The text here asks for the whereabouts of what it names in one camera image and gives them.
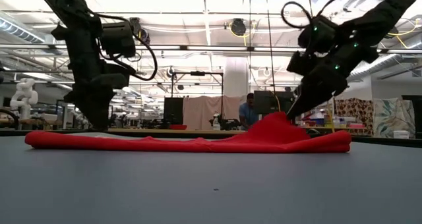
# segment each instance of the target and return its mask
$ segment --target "blue shirt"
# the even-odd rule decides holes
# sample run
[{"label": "blue shirt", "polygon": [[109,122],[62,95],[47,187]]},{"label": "blue shirt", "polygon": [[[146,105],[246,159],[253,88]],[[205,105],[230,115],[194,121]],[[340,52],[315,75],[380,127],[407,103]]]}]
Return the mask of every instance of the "blue shirt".
[{"label": "blue shirt", "polygon": [[258,115],[249,107],[249,105],[245,102],[239,106],[239,116],[244,116],[246,123],[251,126],[259,120]]}]

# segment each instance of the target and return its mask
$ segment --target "curtain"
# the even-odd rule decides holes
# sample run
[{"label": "curtain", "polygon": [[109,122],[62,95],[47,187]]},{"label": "curtain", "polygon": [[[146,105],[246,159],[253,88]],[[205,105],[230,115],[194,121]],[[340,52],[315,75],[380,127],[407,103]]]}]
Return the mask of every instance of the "curtain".
[{"label": "curtain", "polygon": [[374,99],[374,137],[393,138],[395,130],[406,130],[415,138],[415,111],[402,98]]},{"label": "curtain", "polygon": [[245,101],[246,96],[184,98],[183,124],[187,125],[187,130],[212,130],[209,120],[213,119],[216,113],[222,113],[224,119],[239,120],[239,106]]},{"label": "curtain", "polygon": [[370,100],[336,99],[336,115],[355,117],[358,123],[363,123],[365,129],[353,129],[352,135],[372,136],[373,134],[373,102]]}]

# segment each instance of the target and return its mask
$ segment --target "ceiling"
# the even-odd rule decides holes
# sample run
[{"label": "ceiling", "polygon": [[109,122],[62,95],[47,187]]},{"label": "ceiling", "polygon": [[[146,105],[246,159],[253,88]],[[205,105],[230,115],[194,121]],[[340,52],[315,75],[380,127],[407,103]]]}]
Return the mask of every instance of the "ceiling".
[{"label": "ceiling", "polygon": [[[272,42],[273,47],[297,47],[297,37],[300,32],[287,26],[280,17],[280,10],[288,1],[302,4],[308,11],[311,9],[309,0],[86,0],[90,9],[125,18],[139,17],[143,28],[147,29],[151,38],[151,45],[215,45],[215,46],[261,46],[268,47]],[[312,12],[315,14],[329,0],[311,0]],[[377,0],[337,0],[329,5],[325,16],[330,16],[336,23],[356,18],[373,8]],[[397,23],[400,32],[408,32],[415,28],[418,18],[418,1],[408,9],[403,19]],[[0,0],[0,11],[13,19],[20,26],[45,37],[46,43],[53,43],[49,33],[59,22],[57,16],[51,11],[44,0]],[[286,7],[287,19],[294,24],[308,24],[305,15],[295,6]],[[235,37],[229,24],[234,18],[242,18],[248,28],[249,37]],[[419,28],[402,36],[406,41],[420,33]],[[25,43],[21,39],[10,36],[0,31],[0,43]],[[397,38],[383,40],[380,47],[402,48]],[[40,70],[68,70],[66,51],[58,56],[42,50],[19,49],[15,50],[23,56],[36,61],[28,63],[29,67]],[[137,63],[130,63],[134,68],[150,74],[152,72],[152,59],[147,51],[139,51],[142,59]],[[274,67],[274,78],[283,90],[283,84],[297,84],[300,76],[286,71],[289,54],[278,54],[271,58],[269,53],[228,53],[209,51],[161,51],[155,50],[158,56],[159,73],[154,83],[170,82],[167,70],[172,67],[176,71],[190,72],[202,70],[205,72],[222,72],[226,65],[226,58],[231,56],[246,57],[251,68],[251,90],[265,90],[265,86],[254,84],[270,84],[271,75],[267,70]],[[8,57],[8,53],[0,52],[1,57]],[[71,74],[56,74],[60,80],[72,80]],[[180,83],[208,83],[207,86],[185,86],[183,91],[175,91],[176,96],[217,96],[221,93],[220,81],[211,76],[185,76]],[[167,85],[132,85],[132,89],[162,101],[169,95]]]}]

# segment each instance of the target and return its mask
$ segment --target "pillar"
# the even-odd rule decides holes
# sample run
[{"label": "pillar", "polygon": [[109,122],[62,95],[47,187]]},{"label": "pillar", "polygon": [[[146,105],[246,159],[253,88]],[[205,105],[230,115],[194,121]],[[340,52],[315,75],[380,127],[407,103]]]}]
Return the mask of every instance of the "pillar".
[{"label": "pillar", "polygon": [[225,96],[244,96],[248,94],[249,66],[245,57],[228,57],[224,67]]}]

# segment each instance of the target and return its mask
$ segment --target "bottle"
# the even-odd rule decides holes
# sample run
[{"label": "bottle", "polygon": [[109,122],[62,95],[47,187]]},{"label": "bottle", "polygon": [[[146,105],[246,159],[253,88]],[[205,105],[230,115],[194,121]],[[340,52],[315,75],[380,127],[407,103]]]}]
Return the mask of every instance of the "bottle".
[{"label": "bottle", "polygon": [[218,118],[214,117],[214,121],[212,122],[212,130],[218,130],[220,131],[221,126],[220,123],[218,122]]}]

